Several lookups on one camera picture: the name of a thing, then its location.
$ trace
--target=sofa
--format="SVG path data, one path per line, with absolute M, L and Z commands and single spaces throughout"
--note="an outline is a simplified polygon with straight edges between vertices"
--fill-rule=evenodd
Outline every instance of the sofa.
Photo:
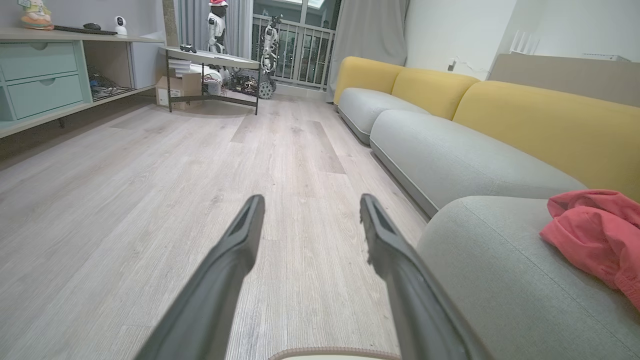
M 547 199 L 640 200 L 640 108 L 360 58 L 347 126 L 432 219 L 417 251 L 496 359 L 640 359 L 640 315 L 539 232 Z

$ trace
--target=red garment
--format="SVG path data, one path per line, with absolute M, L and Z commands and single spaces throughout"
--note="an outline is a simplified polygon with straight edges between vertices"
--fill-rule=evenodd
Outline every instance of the red garment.
M 540 236 L 640 310 L 640 204 L 612 190 L 580 190 L 552 197 L 547 208 L 554 219 Z

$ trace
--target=wall outlet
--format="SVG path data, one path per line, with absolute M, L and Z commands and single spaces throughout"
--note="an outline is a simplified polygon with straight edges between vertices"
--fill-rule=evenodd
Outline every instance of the wall outlet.
M 447 71 L 453 71 L 453 68 L 456 67 L 456 59 L 449 59 L 449 66 L 447 67 Z

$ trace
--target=drawer handle cutout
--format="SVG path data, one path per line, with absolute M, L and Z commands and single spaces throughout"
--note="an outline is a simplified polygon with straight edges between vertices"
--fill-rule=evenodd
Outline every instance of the drawer handle cutout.
M 40 80 L 40 83 L 43 84 L 44 86 L 51 86 L 53 85 L 53 83 L 55 83 L 56 80 L 55 79 L 44 79 L 44 80 Z
M 37 51 L 43 51 L 44 49 L 47 48 L 47 46 L 49 46 L 49 44 L 46 43 L 46 42 L 32 42 L 31 43 L 31 47 L 33 49 L 36 49 Z

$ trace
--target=sofa seat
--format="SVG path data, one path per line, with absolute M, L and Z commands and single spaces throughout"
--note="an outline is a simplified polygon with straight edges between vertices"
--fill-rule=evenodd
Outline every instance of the sofa seat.
M 496 360 L 640 359 L 640 313 L 540 238 L 550 221 L 547 200 L 465 197 L 416 249 Z
M 429 216 L 471 195 L 547 199 L 585 189 L 512 146 L 423 113 L 384 111 L 372 127 L 371 147 Z
M 384 92 L 361 88 L 344 89 L 340 97 L 338 112 L 356 136 L 369 144 L 371 127 L 380 113 L 385 110 L 408 110 L 428 114 L 419 106 Z

